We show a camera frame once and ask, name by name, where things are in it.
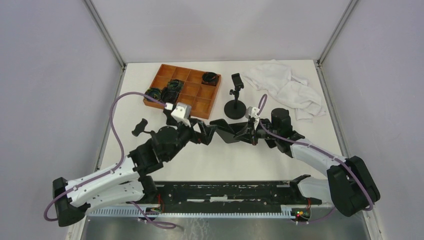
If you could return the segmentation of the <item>black round base phone stand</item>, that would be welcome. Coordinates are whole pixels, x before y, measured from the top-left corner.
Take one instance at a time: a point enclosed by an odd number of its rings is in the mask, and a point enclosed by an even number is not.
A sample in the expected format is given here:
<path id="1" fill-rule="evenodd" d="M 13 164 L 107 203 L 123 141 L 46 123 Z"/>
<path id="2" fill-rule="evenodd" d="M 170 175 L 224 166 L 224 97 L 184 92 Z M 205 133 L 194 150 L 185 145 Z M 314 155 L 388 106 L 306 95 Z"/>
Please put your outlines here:
<path id="1" fill-rule="evenodd" d="M 242 81 L 240 73 L 232 74 L 231 78 L 234 84 L 234 89 L 231 89 L 229 91 L 229 94 L 234 96 L 234 100 L 230 100 L 225 104 L 224 113 L 228 118 L 232 120 L 239 120 L 243 116 L 245 116 L 247 110 L 246 105 L 239 100 L 240 91 L 244 88 L 244 83 Z"/>

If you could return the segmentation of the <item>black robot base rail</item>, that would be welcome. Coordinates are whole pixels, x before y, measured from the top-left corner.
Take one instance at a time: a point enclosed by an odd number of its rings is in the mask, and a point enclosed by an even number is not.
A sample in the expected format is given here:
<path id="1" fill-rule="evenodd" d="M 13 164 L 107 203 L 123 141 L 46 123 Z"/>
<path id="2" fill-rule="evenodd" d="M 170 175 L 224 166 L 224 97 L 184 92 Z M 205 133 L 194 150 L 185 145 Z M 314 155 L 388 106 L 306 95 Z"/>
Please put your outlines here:
<path id="1" fill-rule="evenodd" d="M 280 213 L 281 206 L 320 205 L 305 197 L 289 180 L 281 181 L 157 181 L 156 194 L 140 204 L 164 204 L 164 212 L 187 214 Z"/>

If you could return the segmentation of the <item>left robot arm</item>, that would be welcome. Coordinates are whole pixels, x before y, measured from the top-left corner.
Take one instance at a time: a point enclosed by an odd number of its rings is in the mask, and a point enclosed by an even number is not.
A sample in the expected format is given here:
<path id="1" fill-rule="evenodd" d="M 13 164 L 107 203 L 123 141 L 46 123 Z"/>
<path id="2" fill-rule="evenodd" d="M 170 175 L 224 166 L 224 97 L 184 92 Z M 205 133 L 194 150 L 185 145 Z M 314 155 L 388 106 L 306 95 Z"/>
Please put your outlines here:
<path id="1" fill-rule="evenodd" d="M 58 226 L 73 225 L 88 213 L 114 204 L 139 200 L 153 203 L 157 188 L 150 174 L 163 168 L 189 142 L 209 145 L 217 130 L 216 125 L 195 118 L 188 123 L 151 131 L 145 143 L 103 170 L 73 180 L 55 179 L 52 206 Z"/>

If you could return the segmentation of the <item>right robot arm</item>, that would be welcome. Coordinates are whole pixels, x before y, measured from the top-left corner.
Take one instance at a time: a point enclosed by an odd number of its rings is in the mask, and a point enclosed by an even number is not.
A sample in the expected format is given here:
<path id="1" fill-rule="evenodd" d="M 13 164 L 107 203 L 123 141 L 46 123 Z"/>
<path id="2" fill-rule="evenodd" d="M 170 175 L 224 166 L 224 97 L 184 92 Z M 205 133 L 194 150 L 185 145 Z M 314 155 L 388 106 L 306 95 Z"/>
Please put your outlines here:
<path id="1" fill-rule="evenodd" d="M 275 108 L 271 118 L 259 118 L 259 109 L 250 107 L 247 121 L 228 123 L 212 120 L 216 132 L 227 144 L 244 142 L 253 146 L 264 140 L 269 148 L 277 148 L 290 158 L 311 166 L 325 179 L 301 176 L 292 180 L 289 199 L 302 204 L 308 198 L 332 204 L 341 214 L 350 217 L 360 211 L 370 211 L 381 199 L 364 160 L 358 156 L 344 157 L 330 153 L 293 129 L 289 111 Z"/>

